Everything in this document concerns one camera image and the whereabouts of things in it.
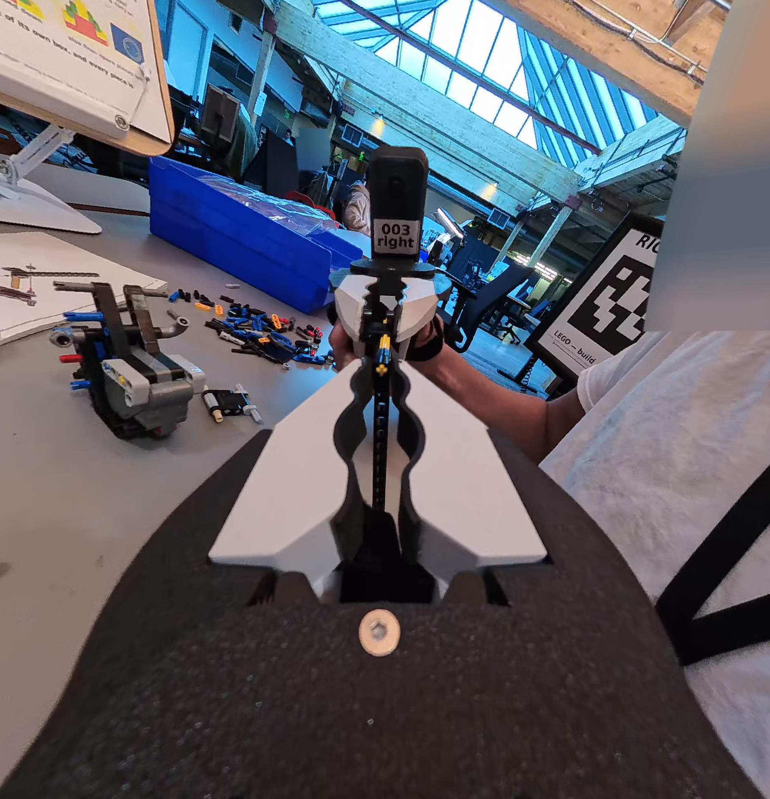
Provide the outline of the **small black lego sub-assembly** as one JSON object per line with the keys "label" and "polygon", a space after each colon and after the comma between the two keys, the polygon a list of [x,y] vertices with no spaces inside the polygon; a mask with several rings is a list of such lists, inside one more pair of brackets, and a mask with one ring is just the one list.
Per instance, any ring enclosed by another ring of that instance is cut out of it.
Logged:
{"label": "small black lego sub-assembly", "polygon": [[221,424],[227,417],[243,416],[262,424],[262,417],[256,405],[250,402],[243,386],[237,384],[235,389],[214,389],[205,387],[201,399],[211,418]]}

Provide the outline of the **wooden board document stand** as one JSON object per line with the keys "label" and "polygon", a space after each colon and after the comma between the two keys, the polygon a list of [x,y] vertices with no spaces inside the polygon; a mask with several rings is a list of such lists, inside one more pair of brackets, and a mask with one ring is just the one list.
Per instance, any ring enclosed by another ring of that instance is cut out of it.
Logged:
{"label": "wooden board document stand", "polygon": [[163,65],[163,50],[160,42],[160,30],[153,8],[154,20],[154,54],[157,77],[152,80],[148,92],[144,95],[141,110],[134,116],[130,131],[125,137],[102,135],[76,126],[59,117],[51,120],[37,117],[31,112],[31,106],[19,105],[17,108],[10,102],[5,105],[11,109],[46,121],[48,125],[19,153],[0,161],[0,222],[14,225],[28,225],[72,233],[99,234],[101,227],[90,221],[80,212],[51,195],[39,185],[30,182],[28,175],[63,145],[69,145],[75,134],[82,134],[95,141],[103,142],[115,148],[139,156],[159,156],[172,145],[175,138],[175,125],[171,111],[171,102]]}

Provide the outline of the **blue plastic bin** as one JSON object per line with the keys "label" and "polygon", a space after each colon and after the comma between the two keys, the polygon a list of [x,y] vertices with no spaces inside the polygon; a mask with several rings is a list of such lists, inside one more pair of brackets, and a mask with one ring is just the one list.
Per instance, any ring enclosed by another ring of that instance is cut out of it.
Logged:
{"label": "blue plastic bin", "polygon": [[204,185],[204,174],[150,159],[152,234],[304,313],[327,304],[332,273],[363,257],[345,231],[295,233]]}

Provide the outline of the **framed black-white marker sign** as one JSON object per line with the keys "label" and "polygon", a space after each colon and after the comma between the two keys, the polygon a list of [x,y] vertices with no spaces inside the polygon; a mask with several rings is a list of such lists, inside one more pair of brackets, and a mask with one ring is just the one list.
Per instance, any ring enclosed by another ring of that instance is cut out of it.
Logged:
{"label": "framed black-white marker sign", "polygon": [[525,346],[564,380],[633,345],[644,333],[664,222],[630,212],[543,314]]}

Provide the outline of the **partly built lego truck chassis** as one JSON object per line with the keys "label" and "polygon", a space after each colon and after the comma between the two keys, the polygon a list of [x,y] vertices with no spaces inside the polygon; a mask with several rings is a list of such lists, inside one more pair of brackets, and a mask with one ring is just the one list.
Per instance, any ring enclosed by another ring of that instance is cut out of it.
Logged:
{"label": "partly built lego truck chassis", "polygon": [[70,348],[61,364],[76,365],[72,391],[86,391],[94,412],[118,439],[169,437],[188,417],[191,400],[207,388],[203,370],[180,355],[169,355],[160,340],[188,330],[188,320],[174,313],[168,327],[153,323],[148,298],[167,298],[161,288],[124,285],[119,305],[104,282],[56,280],[58,292],[86,293],[92,313],[64,313],[65,325],[50,333],[50,342]]}

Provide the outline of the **clear plastic bag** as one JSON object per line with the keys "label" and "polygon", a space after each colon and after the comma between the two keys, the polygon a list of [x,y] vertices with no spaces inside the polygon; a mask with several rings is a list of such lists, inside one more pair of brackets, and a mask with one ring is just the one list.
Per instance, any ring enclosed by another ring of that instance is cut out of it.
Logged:
{"label": "clear plastic bag", "polygon": [[318,208],[298,201],[268,195],[247,185],[239,185],[228,177],[204,174],[197,178],[209,188],[229,197],[236,205],[248,208],[303,236],[333,233],[338,224]]}

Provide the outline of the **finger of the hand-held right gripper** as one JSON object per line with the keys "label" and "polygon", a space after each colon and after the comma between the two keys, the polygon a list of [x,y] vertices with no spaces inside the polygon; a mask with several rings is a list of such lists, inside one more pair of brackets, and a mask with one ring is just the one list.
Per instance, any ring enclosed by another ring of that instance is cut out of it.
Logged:
{"label": "finger of the hand-held right gripper", "polygon": [[438,295],[433,277],[403,277],[385,292],[385,306],[393,312],[392,344],[411,340],[437,312]]}
{"label": "finger of the hand-held right gripper", "polygon": [[334,292],[334,307],[337,312],[336,325],[344,331],[346,344],[333,342],[335,359],[364,358],[373,345],[370,288],[378,279],[375,276],[346,276]]}

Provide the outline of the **lego instruction booklet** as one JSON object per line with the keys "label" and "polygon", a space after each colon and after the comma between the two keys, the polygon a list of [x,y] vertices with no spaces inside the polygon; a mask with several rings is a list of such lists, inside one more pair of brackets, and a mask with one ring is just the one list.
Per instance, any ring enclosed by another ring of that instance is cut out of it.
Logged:
{"label": "lego instruction booklet", "polygon": [[124,285],[166,290],[164,280],[139,273],[44,233],[0,234],[0,345],[50,330],[69,312],[95,310],[89,293],[57,291],[55,282]]}

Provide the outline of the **person's right hand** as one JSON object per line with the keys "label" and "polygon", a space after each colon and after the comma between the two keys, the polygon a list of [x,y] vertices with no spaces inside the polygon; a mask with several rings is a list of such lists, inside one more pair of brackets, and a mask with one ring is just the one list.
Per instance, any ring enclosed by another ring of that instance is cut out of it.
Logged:
{"label": "person's right hand", "polygon": [[[445,342],[445,329],[439,314],[417,334],[409,344],[406,361],[411,363],[421,374],[442,384],[449,375],[456,374],[465,361]],[[344,330],[339,318],[329,337],[330,346],[338,369],[343,369],[359,356],[354,352],[354,342]]]}

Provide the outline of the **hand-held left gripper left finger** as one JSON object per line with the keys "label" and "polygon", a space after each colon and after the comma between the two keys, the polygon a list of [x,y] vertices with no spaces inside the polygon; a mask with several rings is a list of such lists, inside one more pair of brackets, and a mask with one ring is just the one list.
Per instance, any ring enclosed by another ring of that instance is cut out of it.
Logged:
{"label": "hand-held left gripper left finger", "polygon": [[322,596],[361,542],[353,457],[366,438],[368,378],[353,361],[272,430],[213,543],[224,566],[303,574]]}

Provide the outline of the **black lego beam yellow axle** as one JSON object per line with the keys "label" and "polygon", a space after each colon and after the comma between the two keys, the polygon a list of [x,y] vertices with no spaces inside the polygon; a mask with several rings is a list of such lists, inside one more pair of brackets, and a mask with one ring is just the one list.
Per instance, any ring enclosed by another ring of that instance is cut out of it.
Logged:
{"label": "black lego beam yellow axle", "polygon": [[383,512],[386,509],[393,320],[393,310],[377,300],[370,311],[368,328],[374,402],[371,504],[377,512]]}

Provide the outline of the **black office chair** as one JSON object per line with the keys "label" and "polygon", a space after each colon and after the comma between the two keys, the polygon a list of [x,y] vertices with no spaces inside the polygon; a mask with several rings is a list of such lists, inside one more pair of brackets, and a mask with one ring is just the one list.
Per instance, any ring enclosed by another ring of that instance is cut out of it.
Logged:
{"label": "black office chair", "polygon": [[502,300],[527,280],[537,277],[528,265],[510,264],[494,280],[476,290],[458,287],[457,303],[445,321],[446,343],[462,354],[470,347],[480,325],[501,305]]}

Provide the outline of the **heap of small lego pins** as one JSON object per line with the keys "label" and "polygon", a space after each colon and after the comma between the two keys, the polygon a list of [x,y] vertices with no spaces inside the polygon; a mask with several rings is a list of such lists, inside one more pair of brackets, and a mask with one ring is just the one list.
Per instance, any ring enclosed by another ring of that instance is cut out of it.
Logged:
{"label": "heap of small lego pins", "polygon": [[267,313],[261,308],[235,302],[221,295],[215,303],[199,292],[177,290],[167,297],[171,306],[190,304],[209,314],[203,322],[219,339],[230,345],[232,353],[248,355],[290,370],[292,365],[332,368],[334,351],[322,350],[323,330],[320,326],[298,325],[294,316]]}

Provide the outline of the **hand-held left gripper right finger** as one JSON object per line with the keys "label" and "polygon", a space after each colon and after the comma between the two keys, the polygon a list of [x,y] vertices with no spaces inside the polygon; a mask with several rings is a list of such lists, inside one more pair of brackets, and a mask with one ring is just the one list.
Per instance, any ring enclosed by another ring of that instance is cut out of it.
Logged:
{"label": "hand-held left gripper right finger", "polygon": [[548,552],[488,427],[402,361],[395,387],[394,514],[402,482],[418,517],[418,564],[444,596],[459,573],[541,563]]}

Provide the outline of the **person's right forearm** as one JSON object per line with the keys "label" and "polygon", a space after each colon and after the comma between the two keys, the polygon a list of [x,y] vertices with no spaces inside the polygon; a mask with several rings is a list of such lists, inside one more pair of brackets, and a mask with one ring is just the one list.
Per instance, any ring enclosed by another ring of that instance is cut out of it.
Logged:
{"label": "person's right forearm", "polygon": [[497,385],[444,346],[431,360],[413,362],[427,379],[481,423],[503,434],[540,464],[584,418],[577,391],[553,401]]}

